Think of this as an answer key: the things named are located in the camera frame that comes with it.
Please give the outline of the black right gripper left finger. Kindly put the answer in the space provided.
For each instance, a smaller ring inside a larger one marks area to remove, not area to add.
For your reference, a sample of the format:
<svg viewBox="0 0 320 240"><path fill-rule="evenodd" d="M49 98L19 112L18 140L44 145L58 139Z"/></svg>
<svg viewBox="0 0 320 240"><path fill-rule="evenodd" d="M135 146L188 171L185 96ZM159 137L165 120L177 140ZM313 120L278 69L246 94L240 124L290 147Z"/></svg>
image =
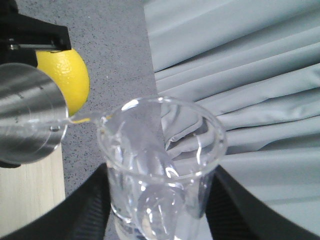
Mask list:
<svg viewBox="0 0 320 240"><path fill-rule="evenodd" d="M107 165L63 202L2 240L103 240L111 211Z"/></svg>

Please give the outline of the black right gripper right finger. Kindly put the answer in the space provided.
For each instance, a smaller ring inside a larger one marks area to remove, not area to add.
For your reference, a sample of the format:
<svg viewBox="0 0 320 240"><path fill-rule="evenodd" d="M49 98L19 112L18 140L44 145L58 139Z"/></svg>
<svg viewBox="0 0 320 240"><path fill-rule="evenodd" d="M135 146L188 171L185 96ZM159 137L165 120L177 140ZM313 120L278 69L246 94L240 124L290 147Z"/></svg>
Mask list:
<svg viewBox="0 0 320 240"><path fill-rule="evenodd" d="M205 209L214 240L318 240L319 235L273 211L223 167L213 174Z"/></svg>

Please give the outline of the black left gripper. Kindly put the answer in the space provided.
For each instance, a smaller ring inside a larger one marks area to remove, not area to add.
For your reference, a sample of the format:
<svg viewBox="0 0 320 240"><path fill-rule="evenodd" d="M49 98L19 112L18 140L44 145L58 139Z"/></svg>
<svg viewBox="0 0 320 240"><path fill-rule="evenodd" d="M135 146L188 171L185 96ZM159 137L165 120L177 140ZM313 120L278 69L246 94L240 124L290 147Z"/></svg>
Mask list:
<svg viewBox="0 0 320 240"><path fill-rule="evenodd" d="M0 2L0 64L21 63L37 67L37 56L33 49L70 50L68 28L19 14L16 1L2 0Z"/></svg>

